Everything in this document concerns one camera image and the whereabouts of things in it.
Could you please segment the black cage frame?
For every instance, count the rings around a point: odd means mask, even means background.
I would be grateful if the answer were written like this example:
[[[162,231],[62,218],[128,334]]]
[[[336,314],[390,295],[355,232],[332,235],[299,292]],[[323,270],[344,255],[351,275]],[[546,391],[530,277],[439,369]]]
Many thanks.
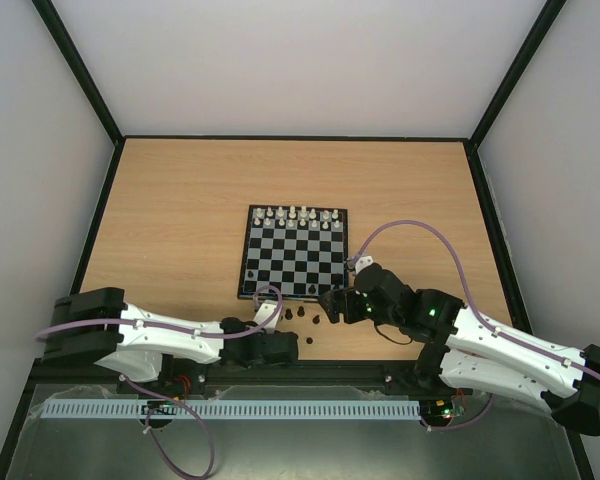
[[[103,125],[114,150],[106,171],[98,203],[94,211],[89,231],[76,268],[71,291],[75,293],[82,284],[86,267],[93,251],[95,239],[100,227],[104,209],[115,179],[125,142],[130,138],[121,133],[116,125],[106,102],[102,97],[93,77],[84,63],[69,31],[63,23],[56,7],[51,1],[35,1],[33,3],[47,31],[53,38],[72,74],[80,85],[92,109]],[[404,143],[456,143],[463,144],[469,169],[472,175],[477,198],[480,204],[491,249],[502,284],[507,306],[512,314],[514,325],[529,330],[531,325],[523,304],[510,254],[505,251],[503,229],[496,219],[493,196],[488,192],[486,174],[481,165],[478,148],[486,138],[498,115],[505,106],[525,69],[533,59],[537,49],[550,31],[565,3],[563,1],[547,1],[542,6],[524,42],[516,53],[496,93],[492,97],[482,115],[478,126],[468,138],[463,137],[409,137],[409,136],[355,136],[355,135],[204,135],[204,140],[267,140],[267,141],[323,141],[323,142],[404,142]]]

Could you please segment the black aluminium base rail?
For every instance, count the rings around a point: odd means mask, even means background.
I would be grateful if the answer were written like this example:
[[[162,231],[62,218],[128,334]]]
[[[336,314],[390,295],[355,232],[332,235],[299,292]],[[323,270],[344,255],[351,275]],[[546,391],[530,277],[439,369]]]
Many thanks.
[[[365,392],[405,395],[415,400],[441,400],[454,396],[456,387],[440,382],[422,386],[413,373],[415,362],[406,361],[298,361],[287,366],[199,365],[190,360],[167,358],[159,377],[142,384],[168,396],[209,398],[234,386],[354,387]]]

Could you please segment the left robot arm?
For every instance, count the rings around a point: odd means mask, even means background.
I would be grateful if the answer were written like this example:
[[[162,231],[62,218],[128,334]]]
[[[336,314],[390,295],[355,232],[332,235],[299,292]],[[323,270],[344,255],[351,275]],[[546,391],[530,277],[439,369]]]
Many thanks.
[[[298,336],[281,332],[281,301],[256,301],[254,317],[199,322],[151,313],[106,287],[58,299],[51,325],[35,334],[42,361],[54,367],[96,365],[134,383],[157,381],[168,357],[197,365],[287,366],[298,360]]]

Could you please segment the black and silver chessboard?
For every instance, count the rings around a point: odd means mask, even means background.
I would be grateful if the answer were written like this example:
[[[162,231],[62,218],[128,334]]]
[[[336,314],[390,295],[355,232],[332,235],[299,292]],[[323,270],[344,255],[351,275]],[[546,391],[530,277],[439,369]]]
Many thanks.
[[[282,206],[286,225],[279,226],[281,218],[276,217],[276,210]],[[295,225],[287,228],[290,206],[296,207]],[[272,225],[265,226],[266,210],[271,207]],[[306,206],[307,226],[299,227],[301,206],[297,205],[251,205],[248,207],[247,225],[245,228],[242,264],[238,280],[237,297],[248,299],[263,286],[272,286],[288,299],[316,301],[319,296],[333,289],[342,289],[349,284],[349,273],[346,266],[348,254],[348,211],[345,209]],[[261,208],[262,218],[259,226],[253,225],[256,218],[255,209]],[[316,210],[316,218],[310,219],[311,209]],[[341,226],[334,229],[332,219],[334,209],[339,211]],[[330,212],[328,230],[322,230],[322,212]],[[310,222],[316,220],[319,228],[310,228]],[[254,271],[256,276],[248,278],[248,272]],[[267,280],[259,280],[260,271],[268,271]],[[340,274],[341,281],[334,283],[333,274]],[[315,285],[315,294],[309,294],[308,288]]]

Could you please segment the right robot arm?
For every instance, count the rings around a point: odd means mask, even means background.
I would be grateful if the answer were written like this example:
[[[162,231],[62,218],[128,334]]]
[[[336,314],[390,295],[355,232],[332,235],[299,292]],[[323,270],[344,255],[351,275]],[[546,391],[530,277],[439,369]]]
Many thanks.
[[[600,346],[583,349],[537,338],[473,312],[435,289],[412,290],[372,262],[348,288],[322,293],[333,323],[370,320],[422,344],[413,368],[418,384],[444,385],[524,402],[577,433],[600,435]]]

